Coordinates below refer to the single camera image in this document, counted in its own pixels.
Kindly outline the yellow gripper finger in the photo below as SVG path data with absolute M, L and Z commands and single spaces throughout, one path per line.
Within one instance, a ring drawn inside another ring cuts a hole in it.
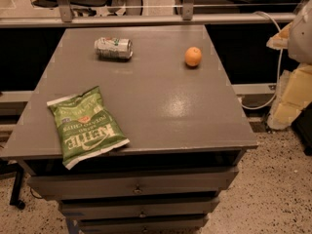
M 284 70 L 277 84 L 267 125 L 273 130 L 289 127 L 312 102 L 312 66 L 301 63 L 294 71 Z
M 278 33 L 270 37 L 266 43 L 266 46 L 273 50 L 286 49 L 288 47 L 291 26 L 292 26 L 291 23 L 287 24 Z

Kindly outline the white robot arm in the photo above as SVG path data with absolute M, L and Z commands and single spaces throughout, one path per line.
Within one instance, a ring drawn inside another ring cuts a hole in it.
M 283 130 L 312 102 L 312 0 L 266 46 L 287 50 L 289 58 L 299 63 L 294 71 L 283 72 L 267 119 L 271 129 Z

